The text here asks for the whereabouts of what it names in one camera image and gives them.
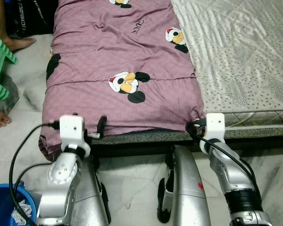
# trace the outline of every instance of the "white connector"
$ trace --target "white connector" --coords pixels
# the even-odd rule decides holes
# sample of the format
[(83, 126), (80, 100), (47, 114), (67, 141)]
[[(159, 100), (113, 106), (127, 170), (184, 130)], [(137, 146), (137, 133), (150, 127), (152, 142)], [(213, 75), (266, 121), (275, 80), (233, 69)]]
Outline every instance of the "white connector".
[[(206, 133), (203, 137), (206, 140), (218, 139), (225, 143), (225, 116), (222, 113), (208, 113)], [(205, 142), (200, 141), (199, 146), (203, 153), (208, 154), (204, 148)]]
[(84, 118), (77, 115), (63, 115), (60, 117), (61, 149), (78, 146), (85, 150), (85, 158), (90, 154), (90, 146), (84, 140)]

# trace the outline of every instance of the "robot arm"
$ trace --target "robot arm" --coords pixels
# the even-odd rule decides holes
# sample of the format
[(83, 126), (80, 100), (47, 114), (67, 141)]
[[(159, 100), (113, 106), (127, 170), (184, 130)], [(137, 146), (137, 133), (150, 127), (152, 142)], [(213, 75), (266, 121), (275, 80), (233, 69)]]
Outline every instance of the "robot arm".
[(40, 226), (70, 225), (82, 159), (90, 154), (90, 146), (84, 141), (82, 117), (62, 116), (59, 129), (63, 153), (48, 171), (47, 189), (41, 197), (37, 214), (37, 224)]
[[(239, 155), (224, 141), (225, 119), (223, 114), (207, 114), (207, 127), (204, 139), (222, 148), (236, 161), (246, 166)], [(210, 166), (216, 173), (231, 216), (231, 226), (272, 226), (269, 216), (263, 211), (260, 196), (247, 173), (212, 145), (201, 140), (201, 150), (208, 155)]]

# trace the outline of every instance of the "black wire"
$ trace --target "black wire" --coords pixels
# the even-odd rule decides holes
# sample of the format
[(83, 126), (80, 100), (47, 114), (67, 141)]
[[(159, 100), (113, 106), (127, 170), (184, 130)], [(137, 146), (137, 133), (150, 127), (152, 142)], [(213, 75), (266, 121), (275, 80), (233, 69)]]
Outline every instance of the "black wire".
[(205, 138), (203, 137), (200, 137), (196, 134), (193, 133), (193, 131), (191, 131), (188, 126), (186, 127), (186, 130), (187, 132), (191, 135), (191, 137), (195, 138), (195, 139), (200, 139), (206, 143), (208, 143), (209, 145), (213, 146), (214, 148), (218, 149), (219, 151), (221, 151), (223, 154), (225, 154), (227, 157), (229, 157), (231, 160), (233, 160), (238, 166), (240, 166), (243, 171), (247, 174), (247, 176), (250, 178), (250, 180), (252, 181), (254, 187), (255, 187), (255, 190), (256, 190), (256, 193), (258, 195), (258, 198), (260, 200), (260, 203), (262, 202), (262, 199), (261, 199), (261, 195), (260, 195), (260, 191), (259, 191), (259, 188), (258, 188), (258, 185), (257, 185), (257, 182), (256, 182), (256, 178), (255, 178), (255, 174), (254, 174), (254, 171), (251, 169), (250, 165), (247, 163), (246, 165), (248, 166), (248, 168), (250, 169), (251, 173), (237, 160), (235, 159), (232, 155), (230, 155), (228, 152), (226, 152), (225, 150), (223, 150), (221, 147), (215, 145), (214, 143), (206, 140)]
[(46, 166), (46, 165), (51, 165), (52, 163), (38, 163), (38, 164), (34, 164), (32, 166), (29, 166), (27, 167), (25, 170), (23, 170), (20, 174), (20, 176), (18, 177), (16, 183), (15, 183), (15, 187), (14, 187), (14, 193), (16, 194), (17, 193), (17, 189), (18, 189), (18, 186), (20, 184), (20, 181), (21, 181), (21, 178), (23, 177), (23, 175), (28, 171), (30, 170), (31, 168), (33, 167), (37, 167), (37, 166)]
[(36, 224), (23, 212), (22, 208), (20, 207), (19, 203), (16, 200), (16, 194), (14, 193), (14, 190), (13, 190), (13, 172), (14, 172), (14, 165), (15, 165), (16, 157), (17, 157), (19, 151), (21, 150), (22, 146), (25, 144), (25, 142), (28, 140), (28, 138), (32, 135), (32, 133), (35, 132), (38, 128), (40, 128), (42, 126), (51, 126), (51, 124), (41, 124), (41, 125), (36, 126), (35, 128), (33, 128), (30, 131), (30, 133), (22, 141), (22, 143), (20, 144), (20, 146), (16, 150), (14, 157), (11, 161), (11, 165), (10, 165), (10, 169), (9, 169), (9, 178), (8, 178), (9, 193), (10, 193), (10, 196), (13, 200), (15, 209), (26, 220), (26, 222), (29, 223), (31, 226), (36, 226)]
[(253, 169), (251, 168), (251, 166), (249, 165), (249, 163), (248, 163), (247, 161), (245, 161), (245, 160), (243, 160), (243, 159), (240, 159), (240, 161), (243, 162), (243, 163), (249, 168), (249, 170), (250, 170), (250, 172), (251, 172), (251, 174), (252, 174), (252, 176), (253, 176), (253, 181), (252, 181), (252, 182), (253, 182), (253, 184), (254, 184), (254, 186), (255, 186), (256, 192), (257, 192), (258, 197), (259, 197), (259, 199), (260, 199), (260, 202), (262, 202), (260, 190), (259, 190), (259, 188), (258, 188), (256, 176), (255, 176), (255, 173), (254, 173)]

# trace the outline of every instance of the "cartoon penguin print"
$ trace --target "cartoon penguin print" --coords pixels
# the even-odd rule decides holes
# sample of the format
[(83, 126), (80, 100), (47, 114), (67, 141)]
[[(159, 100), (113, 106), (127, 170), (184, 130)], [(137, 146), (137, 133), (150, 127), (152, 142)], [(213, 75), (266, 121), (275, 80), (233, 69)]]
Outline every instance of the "cartoon penguin print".
[(132, 6), (129, 3), (130, 0), (109, 0), (112, 4), (121, 6), (121, 8), (131, 8)]
[(188, 53), (189, 50), (186, 45), (186, 40), (183, 32), (175, 27), (171, 27), (166, 31), (166, 40), (175, 44), (175, 49)]
[(148, 82), (149, 80), (150, 76), (143, 72), (121, 72), (108, 79), (109, 86), (113, 89), (113, 91), (128, 94), (128, 100), (135, 104), (144, 102), (146, 99), (143, 92), (137, 91), (138, 82)]

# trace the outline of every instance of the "tiled floor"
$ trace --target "tiled floor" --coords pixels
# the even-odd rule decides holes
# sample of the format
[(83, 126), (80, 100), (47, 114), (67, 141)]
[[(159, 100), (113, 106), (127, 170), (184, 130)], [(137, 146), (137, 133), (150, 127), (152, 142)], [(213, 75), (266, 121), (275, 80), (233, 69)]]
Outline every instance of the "tiled floor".
[[(41, 48), (50, 42), (49, 36), (40, 36), (32, 45), (34, 56), (30, 62), (19, 61), (18, 65), (8, 65), (5, 72), (13, 75), (13, 80), (21, 92), (18, 104), (10, 113), (12, 123), (0, 129), (0, 183), (8, 181), (8, 172), (13, 153), (33, 126), (41, 122), (42, 103), (45, 92), (45, 68), (48, 49)], [(21, 58), (24, 52), (17, 52)], [(38, 149), (39, 133), (36, 132), (21, 150), (15, 165), (14, 178), (27, 166), (46, 162)], [(253, 167), (262, 193), (263, 208), (274, 221), (283, 226), (283, 149), (253, 151), (246, 158)], [(211, 170), (206, 155), (194, 153), (207, 195), (212, 226), (229, 223), (229, 213), (219, 182)], [(99, 170), (105, 184), (112, 226), (159, 226), (156, 217), (157, 189), (164, 176), (163, 155), (107, 158), (100, 160)], [(46, 185), (47, 167), (33, 169), (24, 176), (26, 188), (41, 193)]]

